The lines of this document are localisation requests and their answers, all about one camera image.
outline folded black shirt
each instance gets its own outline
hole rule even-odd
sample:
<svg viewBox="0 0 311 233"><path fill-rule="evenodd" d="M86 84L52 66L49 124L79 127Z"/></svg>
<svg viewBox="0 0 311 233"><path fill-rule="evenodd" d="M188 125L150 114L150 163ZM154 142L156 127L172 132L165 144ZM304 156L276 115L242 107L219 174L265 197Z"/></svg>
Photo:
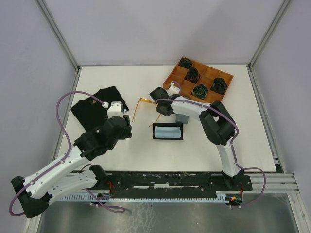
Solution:
<svg viewBox="0 0 311 233"><path fill-rule="evenodd" d="M120 101L123 103L123 113L129 110L115 86L100 89L94 94L94 96L103 102L108 102L109 106L111 102ZM107 109L103 108L102 104L94 100L92 97L80 100L71 108L71 111L86 131L102 126L108 118Z"/></svg>

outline white wall panel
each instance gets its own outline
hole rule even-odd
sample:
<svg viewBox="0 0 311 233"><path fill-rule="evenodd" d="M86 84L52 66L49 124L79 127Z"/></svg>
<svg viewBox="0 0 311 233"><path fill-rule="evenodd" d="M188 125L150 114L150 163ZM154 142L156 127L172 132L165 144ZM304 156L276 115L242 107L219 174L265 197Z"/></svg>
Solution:
<svg viewBox="0 0 311 233"><path fill-rule="evenodd" d="M248 63L282 0L46 0L80 65Z"/></svg>
<svg viewBox="0 0 311 233"><path fill-rule="evenodd" d="M291 3L255 71L288 172L311 215L311 1Z"/></svg>
<svg viewBox="0 0 311 233"><path fill-rule="evenodd" d="M75 71L34 0L2 1L0 32L0 232L20 233L25 217L8 211L11 179L51 160L60 130L56 103ZM14 212L21 210L16 201Z"/></svg>

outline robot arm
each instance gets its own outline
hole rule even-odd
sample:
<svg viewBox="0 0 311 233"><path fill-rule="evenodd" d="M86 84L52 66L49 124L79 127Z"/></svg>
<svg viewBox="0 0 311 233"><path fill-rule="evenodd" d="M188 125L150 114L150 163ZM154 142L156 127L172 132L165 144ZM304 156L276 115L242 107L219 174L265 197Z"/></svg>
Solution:
<svg viewBox="0 0 311 233"><path fill-rule="evenodd" d="M69 178L65 176L112 150L118 140L132 137L130 119L128 115L123 115L122 103L112 103L107 113L104 125L82 134L75 140L69 155L59 156L28 177L16 176L12 179L16 193L24 189L18 199L27 218L41 214L57 199L70 193L105 184L106 173L99 165L92 165L89 170Z"/></svg>
<svg viewBox="0 0 311 233"><path fill-rule="evenodd" d="M244 171L236 166L229 142L235 135L234 127L212 110L202 107L202 103L188 100L178 94L171 94L169 96L168 93L172 93L170 89L166 92L165 89L158 87L150 93L154 101L159 100L157 102L157 112L166 116L171 114L183 114L201 121L207 138L215 144L218 149L223 165L223 175L230 180L231 184L238 183L244 175ZM204 103L204 105L217 110L234 122L231 115L220 101Z"/></svg>

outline white table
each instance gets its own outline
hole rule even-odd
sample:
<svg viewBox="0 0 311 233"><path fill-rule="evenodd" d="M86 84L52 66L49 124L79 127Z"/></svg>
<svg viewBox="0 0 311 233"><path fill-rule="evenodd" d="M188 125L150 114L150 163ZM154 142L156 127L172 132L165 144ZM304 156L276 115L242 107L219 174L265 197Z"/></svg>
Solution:
<svg viewBox="0 0 311 233"><path fill-rule="evenodd" d="M259 109L244 65L212 66L234 75L223 98L236 121L240 135L235 140L239 163L243 167L257 166L274 172L276 167L270 151ZM130 111L131 119L139 98L151 99L149 93L162 86L174 66L101 66L83 67L76 90L91 94L99 89L116 86ZM72 105L87 96L75 94ZM131 139L120 140L115 148L91 161L104 170L124 171L221 171L222 164L216 146L206 138L201 123L189 119L184 127L183 141L153 140L152 124L158 116L155 105L141 103L135 122L131 122ZM158 122L174 122L174 116L161 116ZM85 130L70 113L66 130L72 142ZM64 137L60 153L67 150Z"/></svg>

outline wooden tray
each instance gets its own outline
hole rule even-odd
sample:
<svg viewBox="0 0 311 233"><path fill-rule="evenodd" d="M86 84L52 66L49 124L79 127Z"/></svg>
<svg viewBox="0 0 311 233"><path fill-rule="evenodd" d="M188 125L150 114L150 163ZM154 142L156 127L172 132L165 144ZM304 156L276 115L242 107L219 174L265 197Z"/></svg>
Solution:
<svg viewBox="0 0 311 233"><path fill-rule="evenodd" d="M207 103L213 103L216 100L221 101L230 86L230 83L233 79L233 75L227 74L221 70L209 67L207 65L204 65L192 59L189 59L189 60L192 62L191 67L194 67L199 71L199 74L200 74L199 81L197 83L192 83L192 82L185 80L188 69L179 66L178 65L179 62L178 62L178 64L175 66L171 74L165 80L163 84L163 88L168 90L170 87L171 81L176 81L181 86L180 95L182 95L183 97L188 97L190 100L194 100L198 102L207 102ZM215 78L224 79L225 83L228 86L223 95L216 93L210 89L214 83ZM192 90L197 85L200 85L200 84L204 84L208 88L208 93L203 100L191 94Z"/></svg>

